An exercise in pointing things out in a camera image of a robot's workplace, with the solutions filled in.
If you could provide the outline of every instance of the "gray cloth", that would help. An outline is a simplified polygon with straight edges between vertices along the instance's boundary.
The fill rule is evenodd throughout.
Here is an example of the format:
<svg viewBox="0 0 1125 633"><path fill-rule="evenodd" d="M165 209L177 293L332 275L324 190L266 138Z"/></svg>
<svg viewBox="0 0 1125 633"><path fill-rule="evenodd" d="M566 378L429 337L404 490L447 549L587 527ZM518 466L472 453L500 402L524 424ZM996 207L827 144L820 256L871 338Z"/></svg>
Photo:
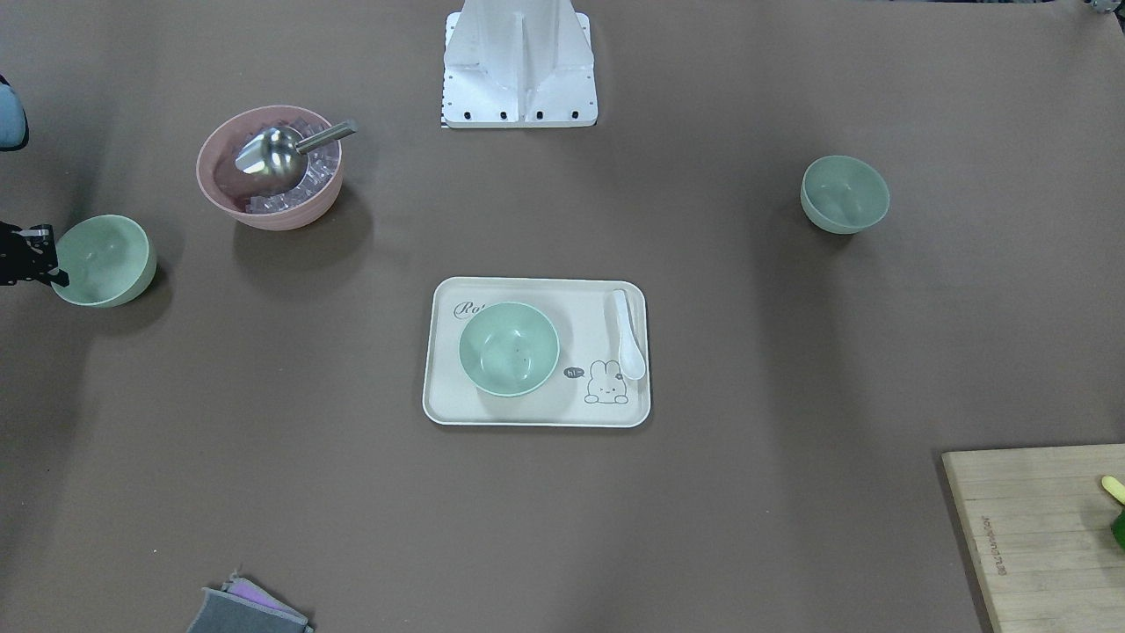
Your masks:
<svg viewBox="0 0 1125 633"><path fill-rule="evenodd" d="M204 593L204 605L188 633L312 633L304 616L215 589L205 588Z"/></svg>

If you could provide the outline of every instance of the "white tray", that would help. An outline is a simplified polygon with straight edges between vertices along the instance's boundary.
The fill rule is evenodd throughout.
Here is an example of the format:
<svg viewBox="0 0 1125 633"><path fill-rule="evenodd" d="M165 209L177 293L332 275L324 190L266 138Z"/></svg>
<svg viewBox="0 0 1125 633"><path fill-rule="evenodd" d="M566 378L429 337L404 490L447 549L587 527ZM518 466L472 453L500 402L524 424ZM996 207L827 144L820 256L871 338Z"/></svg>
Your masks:
<svg viewBox="0 0 1125 633"><path fill-rule="evenodd" d="M649 373L620 377L618 326L611 291L629 300L633 334L648 361L645 293L628 281L450 277L433 292L422 408L439 425L628 428L651 409ZM458 358L461 331L480 308L503 300L534 305L559 334L558 368L536 391L520 398L476 388Z"/></svg>

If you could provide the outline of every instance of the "pink bowl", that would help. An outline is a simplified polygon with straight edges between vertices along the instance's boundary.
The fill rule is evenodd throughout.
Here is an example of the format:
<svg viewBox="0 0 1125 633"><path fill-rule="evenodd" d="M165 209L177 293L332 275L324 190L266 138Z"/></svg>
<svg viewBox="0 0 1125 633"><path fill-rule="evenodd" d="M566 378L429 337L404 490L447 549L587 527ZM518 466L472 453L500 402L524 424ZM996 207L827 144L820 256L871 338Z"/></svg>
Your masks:
<svg viewBox="0 0 1125 633"><path fill-rule="evenodd" d="M279 210L277 212L246 212L235 200L219 190L215 183L215 165L219 157L234 151L234 144L241 143L248 134L254 134L267 125L272 125L278 120L292 121L304 118L308 123L320 123L327 127L331 125L323 116L305 108L296 106L266 106L244 111L238 116L218 126L212 135L204 142L199 150L199 157L196 159L196 181L199 182L199 190L215 206L222 208L227 215L258 228L267 230L288 230L304 226L317 217L324 215L332 202L336 201L340 195L340 187L343 184L343 148L340 151L340 164L336 172L328 178L328 183L323 189L313 195L312 198L299 205Z"/></svg>

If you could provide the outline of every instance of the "wooden board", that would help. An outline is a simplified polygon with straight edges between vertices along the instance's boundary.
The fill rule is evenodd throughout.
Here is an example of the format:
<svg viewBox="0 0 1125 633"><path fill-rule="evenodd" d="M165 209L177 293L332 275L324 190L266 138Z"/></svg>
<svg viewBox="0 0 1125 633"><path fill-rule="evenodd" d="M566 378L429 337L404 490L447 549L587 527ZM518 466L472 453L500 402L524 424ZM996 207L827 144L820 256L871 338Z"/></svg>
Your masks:
<svg viewBox="0 0 1125 633"><path fill-rule="evenodd" d="M1125 631L1122 507L1101 476L1125 479L1125 444L943 455L996 633Z"/></svg>

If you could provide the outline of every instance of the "bunny drawing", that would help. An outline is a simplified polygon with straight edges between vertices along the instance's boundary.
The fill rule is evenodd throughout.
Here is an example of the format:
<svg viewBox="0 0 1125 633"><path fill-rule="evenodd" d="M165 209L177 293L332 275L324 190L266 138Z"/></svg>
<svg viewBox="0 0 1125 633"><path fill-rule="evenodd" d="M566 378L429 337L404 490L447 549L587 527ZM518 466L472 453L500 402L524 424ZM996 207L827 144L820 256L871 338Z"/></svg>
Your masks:
<svg viewBox="0 0 1125 633"><path fill-rule="evenodd" d="M586 386L586 403L590 405L624 405L626 381L621 378L621 365L616 361L594 361L590 367L590 383Z"/></svg>

